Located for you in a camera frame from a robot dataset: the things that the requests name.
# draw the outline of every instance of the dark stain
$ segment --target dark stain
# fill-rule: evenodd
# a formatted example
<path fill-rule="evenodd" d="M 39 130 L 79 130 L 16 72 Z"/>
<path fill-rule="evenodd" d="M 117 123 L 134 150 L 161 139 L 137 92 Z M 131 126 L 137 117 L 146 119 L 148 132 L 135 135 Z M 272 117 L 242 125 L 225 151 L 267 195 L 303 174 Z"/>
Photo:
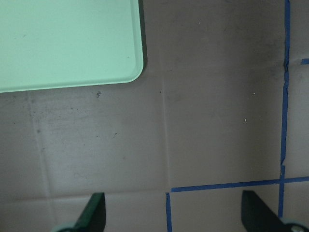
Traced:
<path fill-rule="evenodd" d="M 101 93 L 100 91 L 97 92 L 97 98 L 99 98 L 101 94 L 102 94 L 102 93 Z"/>

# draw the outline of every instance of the mint green tray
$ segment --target mint green tray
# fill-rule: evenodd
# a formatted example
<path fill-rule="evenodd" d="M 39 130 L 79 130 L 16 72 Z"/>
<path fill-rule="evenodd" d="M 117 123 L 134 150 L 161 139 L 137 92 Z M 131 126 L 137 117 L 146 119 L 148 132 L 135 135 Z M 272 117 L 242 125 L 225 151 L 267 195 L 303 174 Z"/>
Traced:
<path fill-rule="evenodd" d="M 0 0 L 0 92 L 124 83 L 143 69 L 138 0 Z"/>

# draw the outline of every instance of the black speck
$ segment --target black speck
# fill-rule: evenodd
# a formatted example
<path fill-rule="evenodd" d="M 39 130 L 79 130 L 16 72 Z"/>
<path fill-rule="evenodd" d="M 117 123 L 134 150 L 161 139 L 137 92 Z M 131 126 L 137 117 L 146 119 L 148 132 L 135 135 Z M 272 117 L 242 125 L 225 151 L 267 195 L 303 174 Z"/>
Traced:
<path fill-rule="evenodd" d="M 101 93 L 100 91 L 97 92 L 97 98 L 99 98 L 101 94 L 102 94 L 102 93 Z"/>

